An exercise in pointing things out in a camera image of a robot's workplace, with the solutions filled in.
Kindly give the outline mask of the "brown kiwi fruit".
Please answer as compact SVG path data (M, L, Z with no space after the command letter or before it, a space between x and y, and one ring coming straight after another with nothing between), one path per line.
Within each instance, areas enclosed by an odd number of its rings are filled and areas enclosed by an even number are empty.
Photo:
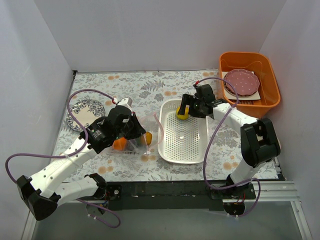
M146 132L144 136L145 143L149 146L152 143L153 135L150 132Z

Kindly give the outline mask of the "clear zip top bag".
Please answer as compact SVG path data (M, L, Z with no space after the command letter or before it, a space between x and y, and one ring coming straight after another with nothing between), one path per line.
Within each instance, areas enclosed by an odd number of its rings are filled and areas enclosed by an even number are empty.
M107 149L108 153L150 155L152 150L155 150L162 143L164 127L160 123L156 112L139 117L138 121L146 132L142 136L131 140L127 140L124 137L117 139L112 147Z

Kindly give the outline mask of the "yellow fruit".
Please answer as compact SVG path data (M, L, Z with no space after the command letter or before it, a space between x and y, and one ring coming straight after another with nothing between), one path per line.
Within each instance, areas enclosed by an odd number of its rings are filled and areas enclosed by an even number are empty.
M180 107L178 107L176 109L176 117L179 120L187 120L188 117L189 117L189 107L188 106L185 107L185 113L184 114L179 114L179 111L180 111Z

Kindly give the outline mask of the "orange fruit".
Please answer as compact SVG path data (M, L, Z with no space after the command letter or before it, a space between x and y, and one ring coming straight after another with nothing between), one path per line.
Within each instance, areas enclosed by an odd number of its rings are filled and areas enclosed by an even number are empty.
M113 149L116 151L124 151L126 146L127 140L124 137L116 139L112 145Z

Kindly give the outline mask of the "purple eggplant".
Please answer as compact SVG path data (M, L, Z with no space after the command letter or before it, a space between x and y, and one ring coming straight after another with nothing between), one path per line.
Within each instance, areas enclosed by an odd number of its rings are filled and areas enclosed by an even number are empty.
M137 150L142 150L146 146L144 139L140 138L140 137L132 139L131 143L132 143L134 149L137 149Z

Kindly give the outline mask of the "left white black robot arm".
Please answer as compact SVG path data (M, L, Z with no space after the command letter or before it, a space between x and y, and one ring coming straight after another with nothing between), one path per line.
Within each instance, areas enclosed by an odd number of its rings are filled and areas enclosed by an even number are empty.
M38 221L49 217L64 203L82 197L103 199L108 184L97 173L74 182L64 181L84 163L111 147L115 140L121 137L135 140L145 133L131 107L118 103L108 116L96 119L83 131L59 159L30 177L19 177L16 185L20 197Z

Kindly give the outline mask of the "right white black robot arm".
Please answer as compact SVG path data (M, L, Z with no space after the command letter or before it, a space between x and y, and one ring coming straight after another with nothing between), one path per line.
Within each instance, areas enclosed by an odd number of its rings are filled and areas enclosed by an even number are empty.
M216 187L207 186L214 191L224 191L230 198L237 199L245 192L244 186L255 180L261 167L281 153L280 144L268 118L258 119L237 110L235 104L217 99L209 84L194 85L196 93L183 94L179 115L188 113L193 118L210 117L227 125L240 136L242 159L235 170L228 175L226 184Z

